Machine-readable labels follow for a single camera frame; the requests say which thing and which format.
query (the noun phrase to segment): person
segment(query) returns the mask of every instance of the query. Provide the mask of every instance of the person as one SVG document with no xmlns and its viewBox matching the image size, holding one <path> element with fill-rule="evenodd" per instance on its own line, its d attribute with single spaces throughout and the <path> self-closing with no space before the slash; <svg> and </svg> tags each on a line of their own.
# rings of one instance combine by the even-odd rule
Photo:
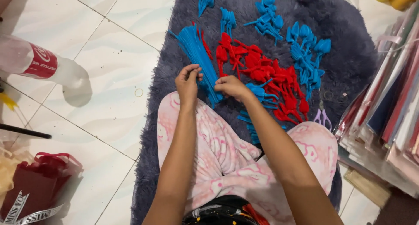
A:
<svg viewBox="0 0 419 225">
<path fill-rule="evenodd" d="M 337 141 L 303 122 L 285 132 L 236 77 L 215 91 L 242 102 L 265 152 L 241 140 L 197 98 L 197 64 L 184 67 L 158 110 L 157 190 L 143 225 L 342 225 L 330 203 Z"/>
</svg>

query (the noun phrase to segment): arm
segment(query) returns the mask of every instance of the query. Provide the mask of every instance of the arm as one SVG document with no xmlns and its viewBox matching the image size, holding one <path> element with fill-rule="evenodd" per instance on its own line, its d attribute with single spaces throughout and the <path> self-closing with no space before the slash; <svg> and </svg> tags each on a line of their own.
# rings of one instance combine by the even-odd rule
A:
<svg viewBox="0 0 419 225">
<path fill-rule="evenodd" d="M 300 149 L 256 96 L 234 76 L 220 78 L 215 89 L 245 105 L 296 224 L 343 225 Z"/>
<path fill-rule="evenodd" d="M 196 145 L 199 65 L 185 67 L 176 78 L 181 106 L 172 143 L 160 170 L 157 191 L 143 225 L 181 224 L 191 185 Z"/>
</svg>

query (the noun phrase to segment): left hand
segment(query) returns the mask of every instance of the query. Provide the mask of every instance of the left hand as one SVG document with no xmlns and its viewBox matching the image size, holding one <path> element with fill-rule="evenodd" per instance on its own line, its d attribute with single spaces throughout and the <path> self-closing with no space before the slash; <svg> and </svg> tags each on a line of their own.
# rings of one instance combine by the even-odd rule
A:
<svg viewBox="0 0 419 225">
<path fill-rule="evenodd" d="M 175 79 L 176 89 L 181 100 L 181 106 L 196 108 L 198 103 L 198 85 L 196 80 L 202 81 L 204 74 L 199 74 L 202 70 L 198 64 L 184 67 Z"/>
</svg>

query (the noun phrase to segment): white tile floor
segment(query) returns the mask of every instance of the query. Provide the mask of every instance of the white tile floor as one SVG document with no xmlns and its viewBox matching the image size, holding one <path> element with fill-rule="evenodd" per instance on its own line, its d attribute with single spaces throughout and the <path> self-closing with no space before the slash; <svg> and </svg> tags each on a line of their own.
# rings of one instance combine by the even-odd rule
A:
<svg viewBox="0 0 419 225">
<path fill-rule="evenodd" d="M 359 4 L 373 39 L 400 15 L 374 0 Z M 20 106 L 14 113 L 0 105 L 0 121 L 53 136 L 0 132 L 6 145 L 18 153 L 67 152 L 83 165 L 83 179 L 69 190 L 65 225 L 129 224 L 150 75 L 173 5 L 174 0 L 13 0 L 2 14 L 0 32 L 74 59 L 89 73 L 91 92 L 70 93 L 55 83 L 0 72 L 6 93 Z M 347 225 L 366 224 L 374 222 L 378 207 L 344 180 L 339 214 Z"/>
</svg>

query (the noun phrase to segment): hand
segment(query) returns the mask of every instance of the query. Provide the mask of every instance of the hand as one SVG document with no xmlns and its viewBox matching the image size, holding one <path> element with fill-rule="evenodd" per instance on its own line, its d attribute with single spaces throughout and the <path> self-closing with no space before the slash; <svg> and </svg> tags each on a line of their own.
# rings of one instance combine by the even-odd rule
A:
<svg viewBox="0 0 419 225">
<path fill-rule="evenodd" d="M 204 74 L 199 74 L 202 70 L 198 64 L 184 67 L 175 79 L 176 89 L 181 100 L 181 106 L 188 106 L 193 109 L 198 103 L 198 85 L 196 79 L 202 81 Z"/>
<path fill-rule="evenodd" d="M 220 91 L 225 97 L 232 96 L 238 102 L 242 102 L 245 98 L 254 95 L 240 80 L 230 75 L 221 77 L 215 82 L 214 91 Z"/>
</svg>

